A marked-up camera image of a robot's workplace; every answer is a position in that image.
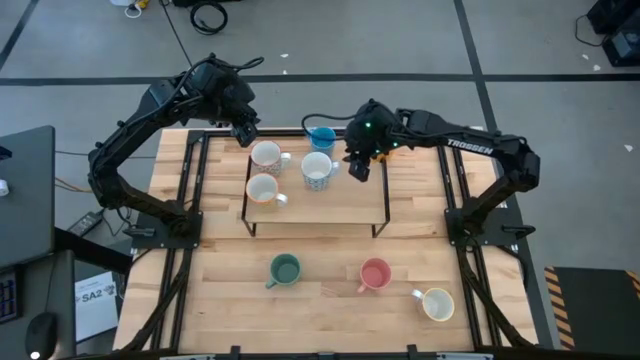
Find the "green mug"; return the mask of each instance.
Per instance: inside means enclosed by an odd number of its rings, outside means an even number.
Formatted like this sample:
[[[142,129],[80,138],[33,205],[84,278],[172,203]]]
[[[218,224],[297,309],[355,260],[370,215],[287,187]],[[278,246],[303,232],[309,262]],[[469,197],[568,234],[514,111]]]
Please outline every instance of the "green mug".
[[[300,278],[300,261],[291,254],[280,254],[271,260],[271,278],[266,283],[267,289],[279,285],[293,285]]]

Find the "blue mug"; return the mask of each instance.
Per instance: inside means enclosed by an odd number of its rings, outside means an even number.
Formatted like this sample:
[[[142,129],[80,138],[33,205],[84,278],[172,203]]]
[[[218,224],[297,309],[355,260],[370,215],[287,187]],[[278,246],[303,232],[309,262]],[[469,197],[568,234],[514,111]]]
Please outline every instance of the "blue mug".
[[[329,179],[334,176],[340,163],[321,152],[312,152],[302,159],[302,176],[304,183],[313,191],[322,191],[329,186]]]
[[[318,151],[332,157],[333,148],[336,145],[336,132],[332,128],[318,127],[309,129],[309,141],[311,141],[311,151]]]

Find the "cup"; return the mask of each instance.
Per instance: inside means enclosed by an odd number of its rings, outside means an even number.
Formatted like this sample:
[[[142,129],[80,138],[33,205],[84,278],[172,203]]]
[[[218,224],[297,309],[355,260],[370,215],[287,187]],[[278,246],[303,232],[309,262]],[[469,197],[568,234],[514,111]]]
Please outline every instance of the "cup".
[[[443,322],[453,316],[455,305],[451,294],[446,290],[431,288],[424,294],[420,290],[413,290],[411,295],[418,299],[420,312],[432,320]]]
[[[247,196],[251,201],[260,205],[277,203],[279,206],[287,205],[286,195],[278,193],[278,180],[269,174],[257,174],[247,181]]]
[[[340,163],[321,152],[312,152],[302,159],[302,176],[307,187],[322,191],[329,186],[329,179],[340,169]]]
[[[332,157],[333,148],[336,145],[336,132],[327,127],[311,128],[309,132],[311,133],[309,135],[311,151],[318,151]]]
[[[265,284],[267,289],[276,285],[293,285],[300,279],[300,261],[291,254],[280,254],[271,260],[271,278]]]
[[[291,162],[291,154],[281,152],[273,141],[260,141],[251,149],[251,162],[258,172],[279,176]]]
[[[391,282],[391,267],[382,259],[369,259],[360,267],[360,280],[362,285],[358,288],[359,293],[367,288],[380,290]]]

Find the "gray floor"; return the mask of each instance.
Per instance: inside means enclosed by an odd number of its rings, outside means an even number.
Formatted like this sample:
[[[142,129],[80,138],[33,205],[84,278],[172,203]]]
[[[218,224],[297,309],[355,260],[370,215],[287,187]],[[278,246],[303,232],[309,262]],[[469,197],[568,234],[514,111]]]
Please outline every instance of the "gray floor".
[[[0,47],[28,2],[0,2]],[[638,72],[640,68],[612,68],[601,49],[573,38],[575,17],[593,3],[463,0],[482,71]],[[247,74],[471,74],[451,0],[244,0],[224,6],[229,26],[213,37],[194,32],[185,9],[169,7],[193,61],[214,51],[234,63],[265,56],[265,63]],[[39,0],[0,69],[0,79],[169,76],[188,66],[156,1],[139,19],[127,19],[122,12],[108,0]],[[590,26],[582,25],[581,34],[597,41]],[[594,71],[594,65],[600,70]],[[252,87],[263,126],[296,126],[311,112],[351,114],[371,97],[390,107],[428,109],[451,122],[485,125],[473,82]],[[640,225],[634,211],[639,203],[634,183],[640,175],[640,148],[628,152],[624,147],[640,147],[636,115],[640,83],[511,82],[487,87],[498,126],[529,138],[542,158],[540,187],[518,196],[525,222],[538,229],[529,238],[538,277],[545,265],[640,272],[640,242],[635,238]],[[146,85],[3,86],[0,135],[52,124],[58,150],[88,152],[111,133],[117,120],[135,110],[145,89]],[[189,126],[203,123],[192,121]],[[154,136],[137,155],[154,155],[158,138]],[[56,161],[58,177],[87,187],[85,157],[58,155]],[[132,185],[146,189],[152,169],[152,160],[130,160],[121,173]],[[56,191],[59,227],[98,209],[91,195]],[[119,226],[114,214],[107,216]],[[117,241],[103,225],[91,239],[103,244]],[[547,314],[551,320],[550,309]],[[557,346],[554,329],[552,334]],[[102,351],[109,339],[107,334],[87,342],[80,352]]]

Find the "red mug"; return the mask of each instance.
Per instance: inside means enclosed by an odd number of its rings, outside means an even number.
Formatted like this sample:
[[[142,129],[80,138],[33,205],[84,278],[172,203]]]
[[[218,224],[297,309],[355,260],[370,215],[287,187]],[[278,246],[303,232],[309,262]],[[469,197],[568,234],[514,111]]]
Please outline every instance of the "red mug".
[[[362,285],[358,288],[359,293],[367,288],[373,290],[382,289],[391,282],[391,267],[382,259],[369,259],[360,268],[360,279],[362,280]]]

